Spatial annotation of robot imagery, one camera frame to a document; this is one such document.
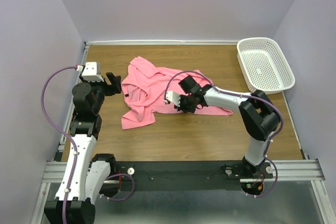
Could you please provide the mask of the pink t shirt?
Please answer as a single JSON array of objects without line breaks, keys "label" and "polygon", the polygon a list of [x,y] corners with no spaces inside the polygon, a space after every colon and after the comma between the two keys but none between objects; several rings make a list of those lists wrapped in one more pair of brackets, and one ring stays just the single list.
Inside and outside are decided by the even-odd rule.
[{"label": "pink t shirt", "polygon": [[121,118],[123,130],[147,126],[156,122],[155,113],[177,114],[173,104],[164,103],[164,91],[169,80],[180,70],[156,67],[150,61],[135,57],[122,81],[124,101],[130,111]]}]

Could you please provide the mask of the white perforated plastic basket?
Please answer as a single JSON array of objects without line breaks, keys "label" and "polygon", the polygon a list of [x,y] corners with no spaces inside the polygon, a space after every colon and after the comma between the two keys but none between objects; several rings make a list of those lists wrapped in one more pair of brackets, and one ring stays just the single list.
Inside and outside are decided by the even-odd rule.
[{"label": "white perforated plastic basket", "polygon": [[295,77],[278,43],[267,37],[242,39],[237,59],[251,92],[275,94],[292,88]]}]

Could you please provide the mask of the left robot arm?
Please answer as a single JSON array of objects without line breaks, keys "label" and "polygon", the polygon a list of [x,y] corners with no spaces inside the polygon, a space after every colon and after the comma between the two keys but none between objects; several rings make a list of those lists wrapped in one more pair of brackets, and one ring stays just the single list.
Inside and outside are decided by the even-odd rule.
[{"label": "left robot arm", "polygon": [[55,199],[44,207],[50,223],[93,223],[103,182],[117,172],[113,154],[92,153],[102,124],[99,111],[105,97],[121,93],[121,77],[108,72],[97,82],[84,75],[80,80],[72,89],[74,112],[65,135],[70,140],[65,172]]}]

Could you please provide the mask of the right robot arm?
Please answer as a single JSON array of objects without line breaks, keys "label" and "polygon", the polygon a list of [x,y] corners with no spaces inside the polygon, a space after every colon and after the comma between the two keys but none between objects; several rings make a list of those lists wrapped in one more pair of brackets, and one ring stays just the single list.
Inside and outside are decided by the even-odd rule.
[{"label": "right robot arm", "polygon": [[250,143],[242,164],[246,172],[258,172],[265,162],[269,141],[281,122],[279,113],[272,107],[266,94],[260,90],[253,93],[233,93],[206,84],[203,87],[188,75],[179,82],[185,92],[179,96],[174,107],[178,111],[195,113],[196,108],[217,107],[240,113]]}]

